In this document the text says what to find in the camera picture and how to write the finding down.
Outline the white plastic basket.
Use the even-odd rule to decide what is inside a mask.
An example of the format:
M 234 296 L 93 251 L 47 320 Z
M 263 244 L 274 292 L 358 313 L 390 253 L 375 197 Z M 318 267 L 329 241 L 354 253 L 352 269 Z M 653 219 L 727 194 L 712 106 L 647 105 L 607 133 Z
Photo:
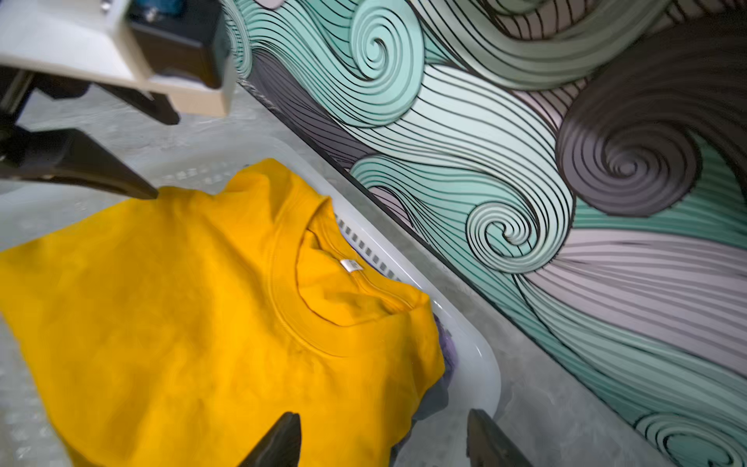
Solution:
M 220 192 L 237 171 L 276 159 L 332 199 L 338 227 L 358 255 L 382 276 L 425 292 L 456 355 L 449 404 L 414 426 L 396 457 L 399 466 L 467 466 L 470 410 L 493 414 L 500 400 L 501 375 L 482 334 L 333 184 L 317 163 L 281 140 L 262 136 L 224 146 L 175 149 L 134 168 L 155 186 Z M 122 197 L 52 184 L 1 184 L 1 246 L 42 237 L 122 201 Z M 31 375 L 8 327 L 1 328 L 1 463 L 4 466 L 68 466 L 66 449 L 48 423 Z

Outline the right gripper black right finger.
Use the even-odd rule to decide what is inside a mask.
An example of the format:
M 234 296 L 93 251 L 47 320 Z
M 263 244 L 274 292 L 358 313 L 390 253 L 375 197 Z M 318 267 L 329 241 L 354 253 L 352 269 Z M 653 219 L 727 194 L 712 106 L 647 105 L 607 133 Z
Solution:
M 471 467 L 532 466 L 491 416 L 479 409 L 468 414 L 467 457 Z

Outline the yellow t-shirt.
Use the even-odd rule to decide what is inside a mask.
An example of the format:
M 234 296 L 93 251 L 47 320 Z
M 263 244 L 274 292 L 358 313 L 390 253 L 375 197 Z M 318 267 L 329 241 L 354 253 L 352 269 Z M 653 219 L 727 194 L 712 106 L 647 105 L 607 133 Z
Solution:
M 303 466 L 385 466 L 445 373 L 430 298 L 274 160 L 1 255 L 1 311 L 77 466 L 237 466 L 283 414 Z

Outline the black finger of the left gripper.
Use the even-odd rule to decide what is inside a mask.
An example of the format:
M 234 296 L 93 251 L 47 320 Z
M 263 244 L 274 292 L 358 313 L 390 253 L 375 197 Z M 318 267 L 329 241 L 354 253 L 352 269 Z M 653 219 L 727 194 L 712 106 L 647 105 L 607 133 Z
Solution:
M 109 95 L 117 97 L 117 99 L 124 101 L 124 103 L 161 124 L 176 126 L 180 123 L 180 115 L 173 108 L 166 95 L 142 93 L 142 91 L 103 83 L 97 83 L 97 85 Z
M 44 132 L 3 128 L 1 178 L 76 186 L 138 200 L 159 196 L 146 179 L 74 128 Z

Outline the grey-blue t-shirt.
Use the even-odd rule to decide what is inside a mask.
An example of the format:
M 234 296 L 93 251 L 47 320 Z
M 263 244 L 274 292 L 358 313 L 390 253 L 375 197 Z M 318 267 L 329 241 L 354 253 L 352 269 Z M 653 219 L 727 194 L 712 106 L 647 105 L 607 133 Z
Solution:
M 391 449 L 389 461 L 390 466 L 395 465 L 397 457 L 398 455 L 400 455 L 402 448 L 404 447 L 404 445 L 406 445 L 406 443 L 408 443 L 410 437 L 412 437 L 412 430 L 414 429 L 414 426 L 416 426 L 418 422 L 427 420 L 427 418 L 430 418 L 430 416 L 434 416 L 434 414 L 445 410 L 445 408 L 449 406 L 450 383 L 451 379 L 449 378 L 449 376 L 444 375 L 443 377 L 441 377 L 441 379 L 439 379 L 439 381 L 437 381 L 437 383 L 435 383 L 425 392 L 420 405 L 416 410 L 416 413 L 412 416 L 410 430 L 408 431 L 406 436 Z

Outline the purple Persist t-shirt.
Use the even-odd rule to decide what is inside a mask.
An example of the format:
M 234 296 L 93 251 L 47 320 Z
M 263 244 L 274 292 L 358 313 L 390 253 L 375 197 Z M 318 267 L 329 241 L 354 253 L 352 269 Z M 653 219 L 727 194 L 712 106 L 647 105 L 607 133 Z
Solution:
M 439 317 L 434 316 L 434 320 L 438 328 L 439 344 L 445 361 L 443 380 L 446 386 L 450 386 L 459 364 L 458 354 L 449 330 L 445 328 Z

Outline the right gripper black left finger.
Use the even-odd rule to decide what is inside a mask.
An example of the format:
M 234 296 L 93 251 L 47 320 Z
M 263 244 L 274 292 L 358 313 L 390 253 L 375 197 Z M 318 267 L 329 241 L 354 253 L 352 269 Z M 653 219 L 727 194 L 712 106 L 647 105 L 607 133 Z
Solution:
M 301 459 L 302 441 L 300 415 L 284 413 L 239 463 L 239 467 L 297 467 Z

